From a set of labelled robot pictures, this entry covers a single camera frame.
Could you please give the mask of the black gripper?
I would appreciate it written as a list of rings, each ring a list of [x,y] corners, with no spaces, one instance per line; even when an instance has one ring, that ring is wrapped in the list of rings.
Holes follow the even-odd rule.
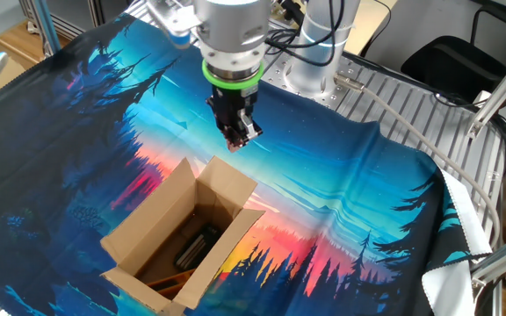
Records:
[[[246,90],[228,90],[213,86],[212,95],[206,100],[231,153],[263,133],[252,118],[257,94],[257,86]]]

